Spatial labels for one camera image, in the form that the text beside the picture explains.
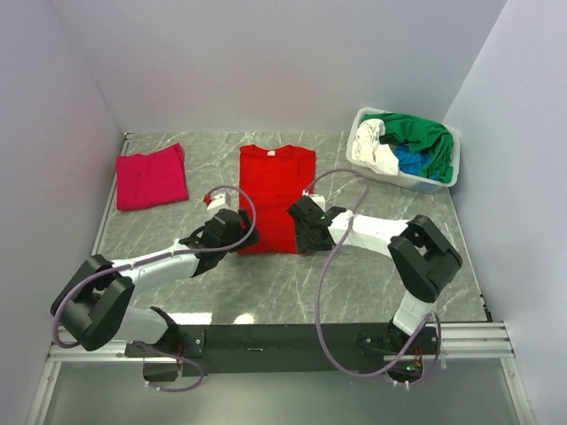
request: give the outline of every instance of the green cloth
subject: green cloth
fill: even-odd
[[[374,118],[382,120],[386,127],[386,134],[380,136],[380,143],[407,144],[412,153],[428,151],[431,160],[422,168],[419,175],[430,178],[439,171],[440,182],[451,182],[453,136],[443,124],[406,113],[393,112],[367,114],[362,121]]]

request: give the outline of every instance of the white wall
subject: white wall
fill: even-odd
[[[126,130],[442,120],[505,0],[51,0]]]
[[[509,0],[446,117],[480,284],[542,424],[565,423],[567,3]]]
[[[121,134],[46,0],[0,2],[0,422],[22,423],[50,303],[89,254]]]

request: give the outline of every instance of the gray marble surface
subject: gray marble surface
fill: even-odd
[[[221,183],[238,184],[239,147],[255,143],[273,149],[297,144],[316,151],[317,173],[346,160],[348,133],[246,132],[161,133],[128,137],[127,154],[150,153],[180,143],[190,200],[136,212],[119,212],[113,199],[99,252],[108,259],[126,259],[168,247],[206,220],[203,195]],[[447,189],[429,195],[370,182],[360,213],[386,219],[429,216],[464,258],[464,265],[437,302],[443,321],[485,321],[483,299],[467,255],[462,233]],[[327,206],[352,205],[363,189],[350,174],[333,174],[317,184]],[[314,320],[314,296],[326,253],[227,256],[218,267],[197,278],[170,282],[147,291],[135,306],[156,305],[170,313],[204,313],[212,323],[305,323]],[[395,313],[404,287],[387,257],[344,247],[331,265],[322,295],[326,322],[388,321]]]

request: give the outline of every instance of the white plastic basket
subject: white plastic basket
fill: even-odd
[[[398,175],[386,175],[378,174],[372,171],[363,162],[356,161],[351,155],[353,150],[354,139],[356,138],[356,130],[362,122],[362,118],[367,114],[384,113],[381,109],[374,108],[362,108],[354,117],[353,128],[351,128],[351,134],[348,136],[348,143],[346,145],[346,159],[354,164],[354,168],[361,173],[365,174],[371,179],[378,180],[381,182],[395,184],[401,186],[402,188],[409,188],[413,190],[419,190],[420,192],[433,193],[440,188],[450,188],[457,182],[457,175],[459,174],[459,162],[461,160],[461,139],[453,128],[447,127],[447,130],[453,136],[453,153],[451,156],[451,165],[453,166],[453,178],[449,183],[436,182],[435,180],[424,179],[423,177],[418,177],[416,175],[406,174],[402,171],[398,171]]]

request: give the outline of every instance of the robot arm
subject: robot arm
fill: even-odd
[[[60,323],[87,351],[94,351],[113,338],[143,341],[170,351],[177,344],[177,325],[157,307],[138,309],[128,306],[141,292],[163,282],[195,277],[217,266],[229,252],[259,241],[254,230],[245,242],[230,251],[201,252],[240,241],[251,226],[245,210],[229,209],[227,194],[214,197],[207,205],[211,217],[190,236],[175,240],[169,248],[134,259],[108,260],[102,255],[89,257],[51,306],[55,316],[63,298],[79,282],[102,270],[118,267],[119,272],[99,277],[68,301]]]
[[[440,292],[461,268],[462,258],[445,236],[422,215],[412,220],[383,220],[333,206],[324,211],[321,196],[303,196],[288,210],[295,220],[301,251],[328,251],[353,227],[343,244],[393,259],[406,294],[392,324],[407,336],[433,310]]]

